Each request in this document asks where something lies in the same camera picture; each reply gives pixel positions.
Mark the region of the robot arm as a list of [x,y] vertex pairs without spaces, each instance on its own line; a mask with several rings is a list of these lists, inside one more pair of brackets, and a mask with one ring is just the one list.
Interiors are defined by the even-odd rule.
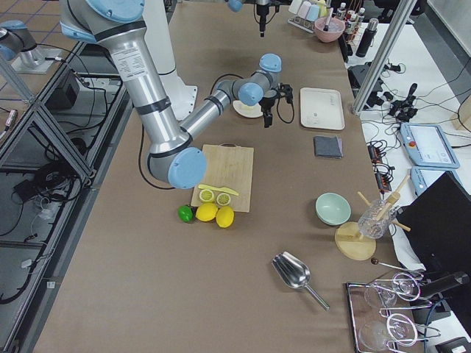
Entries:
[[205,175],[207,160],[193,145],[197,135],[233,101],[253,106],[280,84],[281,58],[264,54],[250,77],[220,81],[213,94],[178,121],[156,65],[173,57],[162,2],[61,1],[60,11],[66,37],[109,51],[151,142],[147,168],[174,188],[193,188]]
[[[238,13],[241,11],[246,1],[227,0],[226,3],[231,11]],[[253,4],[253,16],[255,22],[258,24],[260,37],[264,38],[267,24],[271,22],[271,20],[280,10],[280,2],[271,0],[255,0],[249,1],[249,3]]]

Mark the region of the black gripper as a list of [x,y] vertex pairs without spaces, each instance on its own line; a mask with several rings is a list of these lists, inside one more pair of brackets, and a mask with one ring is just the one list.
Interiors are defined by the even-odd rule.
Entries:
[[263,113],[263,125],[269,128],[273,123],[273,115],[271,112],[272,107],[275,105],[277,99],[284,98],[292,107],[293,103],[293,89],[290,84],[280,83],[276,88],[269,90],[265,96],[259,101],[261,111]]
[[[270,9],[274,8],[274,13],[269,16]],[[274,18],[275,14],[279,12],[279,1],[270,0],[256,0],[255,1],[255,21],[259,25],[260,37],[264,38],[266,25]]]

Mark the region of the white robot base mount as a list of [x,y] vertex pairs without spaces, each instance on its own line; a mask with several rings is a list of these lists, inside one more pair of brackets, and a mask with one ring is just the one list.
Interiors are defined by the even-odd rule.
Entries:
[[144,38],[149,53],[170,98],[174,115],[178,121],[182,121],[194,110],[198,88],[185,84],[177,73],[164,2],[145,1],[143,18],[147,28]]

